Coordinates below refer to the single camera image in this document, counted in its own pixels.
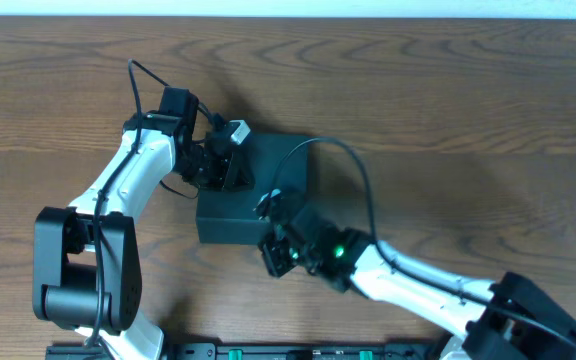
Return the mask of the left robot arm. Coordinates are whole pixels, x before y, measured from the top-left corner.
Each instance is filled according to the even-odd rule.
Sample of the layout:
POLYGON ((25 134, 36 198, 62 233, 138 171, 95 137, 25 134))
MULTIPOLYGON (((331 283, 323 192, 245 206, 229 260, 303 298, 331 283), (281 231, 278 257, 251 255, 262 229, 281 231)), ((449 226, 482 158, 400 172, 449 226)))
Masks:
POLYGON ((159 359, 161 328, 140 310, 136 224, 170 173, 199 189, 228 187, 234 155, 251 136, 243 120, 211 117, 193 138, 192 115, 148 112, 123 124, 120 146, 99 177, 64 208, 45 207, 34 223, 32 310, 84 336, 111 359, 159 359))

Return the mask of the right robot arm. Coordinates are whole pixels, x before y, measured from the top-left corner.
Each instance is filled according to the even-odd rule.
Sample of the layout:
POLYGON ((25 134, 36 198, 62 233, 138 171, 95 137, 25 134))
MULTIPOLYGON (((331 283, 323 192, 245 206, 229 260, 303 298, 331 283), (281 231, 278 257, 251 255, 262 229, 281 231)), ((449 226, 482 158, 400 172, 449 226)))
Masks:
POLYGON ((299 192, 275 189, 255 207, 271 226, 259 243, 270 276, 302 267, 333 289, 406 309, 444 329, 443 358, 576 359, 576 320, 529 278, 446 272, 408 257, 372 232, 339 228, 299 192))

